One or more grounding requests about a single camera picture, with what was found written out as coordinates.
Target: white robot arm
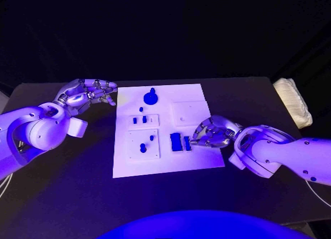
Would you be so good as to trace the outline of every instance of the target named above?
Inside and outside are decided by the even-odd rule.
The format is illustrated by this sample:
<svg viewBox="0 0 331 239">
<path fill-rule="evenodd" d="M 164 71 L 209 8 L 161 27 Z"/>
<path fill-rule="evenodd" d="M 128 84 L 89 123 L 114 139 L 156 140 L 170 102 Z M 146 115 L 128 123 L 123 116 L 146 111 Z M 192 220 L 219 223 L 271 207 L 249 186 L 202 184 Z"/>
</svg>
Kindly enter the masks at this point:
<svg viewBox="0 0 331 239">
<path fill-rule="evenodd" d="M 197 138 L 206 129 L 206 135 Z M 235 141 L 229 161 L 261 177 L 271 178 L 285 165 L 305 180 L 331 185 L 331 140 L 295 140 L 285 132 L 266 126 L 242 128 L 222 116 L 212 116 L 199 125 L 193 145 L 226 147 Z"/>
<path fill-rule="evenodd" d="M 52 103 L 0 115 L 0 179 L 56 148 L 66 135 L 84 136 L 88 123 L 74 116 L 89 104 L 105 102 L 114 106 L 113 92 L 115 83 L 77 79 L 61 88 Z M 20 141 L 26 144 L 23 148 L 18 148 Z"/>
</svg>

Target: dark table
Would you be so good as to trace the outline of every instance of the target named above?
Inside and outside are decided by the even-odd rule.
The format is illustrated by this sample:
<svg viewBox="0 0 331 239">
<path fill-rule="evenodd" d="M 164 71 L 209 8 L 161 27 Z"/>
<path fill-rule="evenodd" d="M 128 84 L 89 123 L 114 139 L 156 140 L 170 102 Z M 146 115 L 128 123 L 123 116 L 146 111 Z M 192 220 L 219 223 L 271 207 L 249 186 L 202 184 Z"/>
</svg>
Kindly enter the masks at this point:
<svg viewBox="0 0 331 239">
<path fill-rule="evenodd" d="M 200 83 L 213 115 L 243 126 L 268 124 L 301 138 L 265 77 L 117 83 Z M 52 101 L 62 85 L 19 85 L 5 111 Z M 223 168 L 113 179 L 115 107 L 95 104 L 79 118 L 88 121 L 84 138 L 68 136 L 13 174 L 0 199 L 0 238 L 95 238 L 136 219 L 177 210 L 232 211 L 281 224 L 331 218 L 331 208 L 287 167 L 265 179 L 228 162 L 232 146 L 222 149 Z M 331 203 L 331 187 L 314 187 Z"/>
</svg>

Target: white cloth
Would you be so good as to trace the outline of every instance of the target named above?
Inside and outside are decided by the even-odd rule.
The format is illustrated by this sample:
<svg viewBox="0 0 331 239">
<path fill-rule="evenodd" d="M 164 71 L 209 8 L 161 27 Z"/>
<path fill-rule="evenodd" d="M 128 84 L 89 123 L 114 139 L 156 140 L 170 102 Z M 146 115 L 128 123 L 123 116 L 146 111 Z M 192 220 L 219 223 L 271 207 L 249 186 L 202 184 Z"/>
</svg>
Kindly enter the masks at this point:
<svg viewBox="0 0 331 239">
<path fill-rule="evenodd" d="M 297 127 L 304 128 L 310 126 L 312 124 L 312 116 L 294 80 L 279 78 L 274 86 L 297 123 Z"/>
</svg>

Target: white cable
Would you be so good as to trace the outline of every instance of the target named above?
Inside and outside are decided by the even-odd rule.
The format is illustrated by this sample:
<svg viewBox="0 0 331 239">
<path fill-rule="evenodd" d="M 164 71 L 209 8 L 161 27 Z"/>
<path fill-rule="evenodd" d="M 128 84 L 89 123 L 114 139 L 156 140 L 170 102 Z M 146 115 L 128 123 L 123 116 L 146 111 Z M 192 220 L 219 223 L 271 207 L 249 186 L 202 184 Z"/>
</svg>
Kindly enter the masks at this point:
<svg viewBox="0 0 331 239">
<path fill-rule="evenodd" d="M 310 185 L 310 183 L 308 183 L 308 181 L 305 180 L 305 182 L 307 182 L 307 185 L 308 185 L 308 187 L 311 188 L 311 191 L 314 192 L 314 194 L 317 195 L 317 197 L 321 199 L 321 201 L 331 207 L 331 204 L 318 196 L 318 194 L 317 194 L 317 192 L 314 191 L 314 189 L 312 189 L 312 187 L 311 187 L 311 185 Z"/>
<path fill-rule="evenodd" d="M 2 197 L 2 195 L 3 195 L 3 193 L 5 193 L 5 191 L 6 191 L 6 188 L 8 188 L 8 186 L 9 186 L 9 182 L 10 182 L 10 179 L 12 179 L 12 175 L 13 175 L 13 173 L 8 176 L 8 177 L 9 177 L 9 181 L 8 181 L 8 183 L 6 183 L 6 186 L 5 186 L 5 189 L 3 189 L 3 191 L 2 191 L 0 197 Z"/>
<path fill-rule="evenodd" d="M 3 184 L 6 183 L 8 179 L 9 179 L 9 176 L 5 178 L 5 181 L 3 181 L 2 184 L 0 184 L 0 187 L 2 187 Z"/>
</svg>

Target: white board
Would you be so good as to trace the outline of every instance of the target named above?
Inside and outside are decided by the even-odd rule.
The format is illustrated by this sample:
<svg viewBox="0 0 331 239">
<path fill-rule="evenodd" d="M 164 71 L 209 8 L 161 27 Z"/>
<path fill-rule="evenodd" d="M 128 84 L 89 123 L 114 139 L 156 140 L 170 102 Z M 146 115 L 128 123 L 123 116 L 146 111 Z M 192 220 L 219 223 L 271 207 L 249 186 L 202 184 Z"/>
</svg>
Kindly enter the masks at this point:
<svg viewBox="0 0 331 239">
<path fill-rule="evenodd" d="M 159 102 L 150 106 L 144 103 L 144 95 L 151 88 L 156 89 Z M 193 111 L 184 110 L 189 106 L 196 107 Z M 157 123 L 154 120 L 150 125 L 141 123 L 141 126 L 136 126 L 131 123 L 134 117 L 140 120 L 143 116 L 153 116 L 156 119 L 154 115 L 157 115 Z M 182 140 L 184 136 L 190 136 L 192 139 L 197 125 L 207 117 L 210 117 L 210 111 L 200 84 L 118 88 L 113 177 L 223 167 L 222 153 L 216 148 L 192 146 L 192 151 L 171 151 L 170 134 L 179 132 Z M 157 145 L 148 141 L 150 132 L 146 132 L 150 129 L 157 130 L 154 140 L 159 143 L 159 157 L 144 156 L 157 152 L 154 151 Z M 128 137 L 131 132 L 133 138 L 140 139 L 134 146 Z M 151 143 L 146 153 L 140 152 L 141 141 Z"/>
</svg>

